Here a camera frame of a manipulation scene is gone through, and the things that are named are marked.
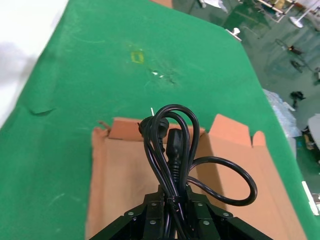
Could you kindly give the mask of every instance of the green cloth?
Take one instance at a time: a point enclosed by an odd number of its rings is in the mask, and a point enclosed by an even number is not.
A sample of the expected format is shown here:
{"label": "green cloth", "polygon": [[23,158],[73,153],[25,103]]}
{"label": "green cloth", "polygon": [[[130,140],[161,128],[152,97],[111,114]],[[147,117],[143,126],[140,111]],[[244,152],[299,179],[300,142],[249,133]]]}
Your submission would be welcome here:
{"label": "green cloth", "polygon": [[242,45],[148,0],[70,0],[0,131],[0,239],[83,239],[94,126],[172,103],[206,129],[220,113],[263,131],[303,228],[317,239],[319,219]]}

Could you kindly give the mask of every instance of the floor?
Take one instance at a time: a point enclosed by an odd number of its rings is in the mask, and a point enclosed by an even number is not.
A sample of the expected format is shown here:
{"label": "floor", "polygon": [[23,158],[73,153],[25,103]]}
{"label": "floor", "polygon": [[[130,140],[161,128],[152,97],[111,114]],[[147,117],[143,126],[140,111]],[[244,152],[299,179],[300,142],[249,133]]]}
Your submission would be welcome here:
{"label": "floor", "polygon": [[[303,92],[306,99],[299,102],[296,112],[293,112],[298,127],[303,129],[308,118],[319,113],[320,109],[320,84],[314,74],[320,67],[320,32],[315,31],[306,19],[303,20],[303,28],[297,28],[289,21],[290,16],[302,14],[299,8],[293,8],[280,23],[276,23],[258,12],[250,0],[244,3],[224,0],[223,5],[227,12],[210,5],[201,8],[195,0],[173,0],[173,8],[178,11],[230,31],[239,28],[238,37],[242,39],[261,86],[279,94],[290,105],[293,103],[290,93]],[[287,50],[286,47],[292,45],[303,52],[301,58]],[[306,63],[301,68],[302,72],[291,65],[291,60],[301,65]],[[311,192],[320,193],[320,166],[306,149],[302,138],[297,139],[297,161]]]}

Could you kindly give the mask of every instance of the cardboard box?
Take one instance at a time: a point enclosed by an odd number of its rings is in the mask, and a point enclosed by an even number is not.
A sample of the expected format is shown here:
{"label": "cardboard box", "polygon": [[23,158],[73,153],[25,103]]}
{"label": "cardboard box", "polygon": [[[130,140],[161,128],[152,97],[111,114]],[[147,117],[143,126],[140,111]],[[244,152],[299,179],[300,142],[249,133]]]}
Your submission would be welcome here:
{"label": "cardboard box", "polygon": [[173,7],[173,2],[172,0],[151,0],[152,2],[155,2],[157,4],[161,4],[163,6],[166,6],[168,8],[171,8]]}
{"label": "cardboard box", "polygon": [[[115,118],[112,128],[97,127],[92,133],[87,239],[141,204],[145,194],[158,189],[159,183],[145,155],[138,122],[140,120]],[[257,199],[248,206],[226,205],[206,194],[212,204],[233,213],[272,239],[307,239],[262,132],[256,132],[251,139],[248,126],[218,114],[209,133],[203,128],[200,131],[196,158],[205,156],[225,158],[240,165],[253,177],[258,189]],[[229,198],[244,199],[250,192],[241,176],[222,165],[199,165],[190,176]],[[204,194],[198,187],[192,184],[191,187],[195,193]]]}

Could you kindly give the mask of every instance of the black power cord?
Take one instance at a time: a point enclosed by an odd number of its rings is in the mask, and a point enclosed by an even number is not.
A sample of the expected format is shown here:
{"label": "black power cord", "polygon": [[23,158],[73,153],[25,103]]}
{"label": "black power cord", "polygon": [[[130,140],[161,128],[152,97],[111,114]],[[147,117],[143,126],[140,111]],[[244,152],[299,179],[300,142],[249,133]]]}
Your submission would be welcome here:
{"label": "black power cord", "polygon": [[[191,146],[188,126],[185,120],[174,111],[186,114],[192,122],[193,138]],[[169,127],[169,124],[167,124],[168,121],[165,118],[171,118],[177,121],[182,131],[182,149],[179,153],[181,154],[179,156],[181,159],[181,166],[179,168],[178,184],[175,184],[176,179],[174,180],[164,156],[165,150],[163,148],[162,138],[166,136]],[[172,229],[170,229],[170,227],[172,226],[173,217],[174,227],[177,230],[179,239],[191,239],[192,230],[187,222],[184,208],[187,182],[195,184],[214,198],[229,205],[246,206],[257,198],[258,190],[256,183],[239,165],[232,161],[213,156],[194,159],[200,137],[200,127],[197,117],[187,107],[179,104],[164,106],[155,114],[155,116],[143,120],[139,125],[139,130],[144,139],[144,149],[147,159],[165,194],[165,209],[167,209],[167,211],[165,212],[164,238],[167,238],[172,234]],[[194,177],[188,176],[191,169],[204,163],[221,164],[236,171],[248,183],[250,188],[249,196],[242,200],[230,199],[213,191]]]}

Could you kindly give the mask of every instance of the black metal frame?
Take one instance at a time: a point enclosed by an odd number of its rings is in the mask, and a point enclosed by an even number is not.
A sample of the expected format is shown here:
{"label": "black metal frame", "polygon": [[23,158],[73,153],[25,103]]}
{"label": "black metal frame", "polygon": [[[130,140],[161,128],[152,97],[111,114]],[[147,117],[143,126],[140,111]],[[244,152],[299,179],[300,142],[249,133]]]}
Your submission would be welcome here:
{"label": "black metal frame", "polygon": [[[186,193],[192,240],[272,240],[231,212],[212,205],[207,196],[192,192],[190,186]],[[165,212],[164,192],[159,186],[158,192],[145,195],[143,204],[118,217],[90,240],[173,240],[163,237]]]}

